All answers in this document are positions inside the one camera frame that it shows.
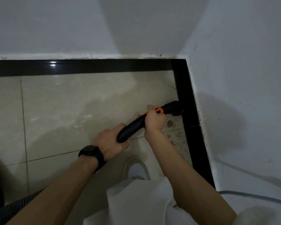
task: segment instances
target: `white paint edge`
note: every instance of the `white paint edge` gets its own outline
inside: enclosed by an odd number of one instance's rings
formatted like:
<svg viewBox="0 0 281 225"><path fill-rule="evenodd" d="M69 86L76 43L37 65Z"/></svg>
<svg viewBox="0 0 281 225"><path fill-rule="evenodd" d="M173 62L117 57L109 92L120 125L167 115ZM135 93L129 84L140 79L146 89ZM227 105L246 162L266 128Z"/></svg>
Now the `white paint edge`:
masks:
<svg viewBox="0 0 281 225"><path fill-rule="evenodd" d="M190 56L186 55L184 59L186 60L189 76L191 78L191 86L192 86L193 92L194 92L195 103L196 103L198 116L199 116L199 122L200 122L201 130L202 130L202 133L203 133L203 139L204 139L204 143L205 143L205 147L206 147L206 151L207 151L209 164L210 164L210 167L211 167L211 173L212 173L215 189L217 191L220 191L221 188L220 188L218 178L217 178L218 177L217 169L216 169L216 166L215 166L215 161L213 159L214 156L212 154L212 150L211 150L211 147L210 147L209 137L208 137L208 134L207 134L207 131L206 131L206 126L204 124L204 118L203 118L203 115L202 115L202 110L200 108L200 102L199 102L197 88L196 88L196 84L195 84L195 80L194 80L194 76L193 76L193 71L192 71L192 67L191 67Z"/></svg>
<svg viewBox="0 0 281 225"><path fill-rule="evenodd" d="M48 53L48 54L0 54L0 60L63 60L63 59L146 59L146 58L186 58L177 54L91 54L91 53Z"/></svg>

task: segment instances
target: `person's left arm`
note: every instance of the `person's left arm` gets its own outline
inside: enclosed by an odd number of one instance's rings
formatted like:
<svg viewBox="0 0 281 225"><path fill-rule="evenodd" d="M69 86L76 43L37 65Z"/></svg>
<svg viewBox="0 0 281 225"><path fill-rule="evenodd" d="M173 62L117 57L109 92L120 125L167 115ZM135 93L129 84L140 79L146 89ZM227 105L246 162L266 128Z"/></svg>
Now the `person's left arm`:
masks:
<svg viewBox="0 0 281 225"><path fill-rule="evenodd" d="M120 124L112 130L104 130L94 139L92 145L99 147L105 161L113 159L129 147L128 142L118 143L116 141L118 133L124 126L124 124ZM64 224L88 179L97 167L98 160L95 157L81 155L58 179L15 215L7 225Z"/></svg>

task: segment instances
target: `gray cable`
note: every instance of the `gray cable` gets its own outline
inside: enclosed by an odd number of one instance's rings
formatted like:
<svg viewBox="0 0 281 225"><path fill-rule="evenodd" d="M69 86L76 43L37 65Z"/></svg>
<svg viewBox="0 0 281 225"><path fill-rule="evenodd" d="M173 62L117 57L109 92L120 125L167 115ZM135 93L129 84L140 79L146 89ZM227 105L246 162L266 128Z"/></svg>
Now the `gray cable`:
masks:
<svg viewBox="0 0 281 225"><path fill-rule="evenodd" d="M251 193L243 193L243 192L230 191L230 190L218 191L218 193L221 195L222 194L232 194L232 195L238 195L238 196L243 196L243 197L256 198L256 199L260 199L260 200L266 200L266 201L271 201L271 202L281 204L281 200L279 200L279 199L255 195L255 194L251 194Z"/></svg>

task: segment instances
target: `forearm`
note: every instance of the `forearm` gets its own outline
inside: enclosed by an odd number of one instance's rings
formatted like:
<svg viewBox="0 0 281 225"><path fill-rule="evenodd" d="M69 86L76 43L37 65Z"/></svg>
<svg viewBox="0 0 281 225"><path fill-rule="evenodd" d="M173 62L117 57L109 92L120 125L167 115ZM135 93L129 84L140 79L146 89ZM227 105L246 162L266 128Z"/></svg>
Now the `forearm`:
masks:
<svg viewBox="0 0 281 225"><path fill-rule="evenodd" d="M198 224L232 224L236 213L221 195L179 155L160 131L146 136L174 198Z"/></svg>
<svg viewBox="0 0 281 225"><path fill-rule="evenodd" d="M64 224L97 166L96 158L80 156L7 225Z"/></svg>

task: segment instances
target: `hand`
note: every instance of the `hand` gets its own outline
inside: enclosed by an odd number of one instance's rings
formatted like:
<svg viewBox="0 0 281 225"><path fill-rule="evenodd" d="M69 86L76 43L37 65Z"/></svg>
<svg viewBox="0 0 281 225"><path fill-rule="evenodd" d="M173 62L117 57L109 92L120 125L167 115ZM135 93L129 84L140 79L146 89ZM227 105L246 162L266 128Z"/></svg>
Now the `hand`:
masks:
<svg viewBox="0 0 281 225"><path fill-rule="evenodd" d="M116 141L116 137L125 126L125 124L121 123L112 130L104 130L100 132L94 139L92 145L99 147L105 161L113 159L129 147L129 143L127 141L123 143L118 143Z"/></svg>
<svg viewBox="0 0 281 225"><path fill-rule="evenodd" d="M150 134L151 131L161 131L165 126L165 122L168 120L167 115L158 114L155 111L155 107L153 105L148 105L148 114L145 119L146 131L145 138Z"/></svg>

